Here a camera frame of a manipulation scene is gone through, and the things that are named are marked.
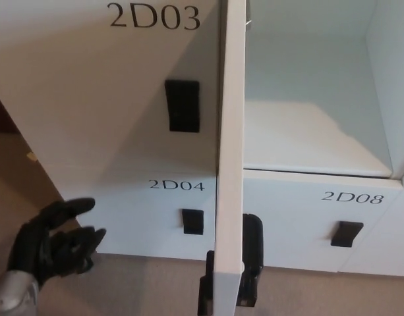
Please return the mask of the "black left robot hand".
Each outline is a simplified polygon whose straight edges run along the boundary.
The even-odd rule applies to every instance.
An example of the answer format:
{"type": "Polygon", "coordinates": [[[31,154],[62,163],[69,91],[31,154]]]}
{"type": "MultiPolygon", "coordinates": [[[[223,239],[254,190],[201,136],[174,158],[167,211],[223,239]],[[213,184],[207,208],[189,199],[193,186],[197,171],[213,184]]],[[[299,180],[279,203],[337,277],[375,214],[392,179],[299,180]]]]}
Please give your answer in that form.
{"type": "Polygon", "coordinates": [[[40,210],[18,231],[7,262],[8,271],[22,271],[34,277],[41,288],[53,277],[87,273],[94,266],[92,255],[106,229],[78,227],[68,232],[52,230],[91,211],[92,197],[54,201],[40,210]]]}

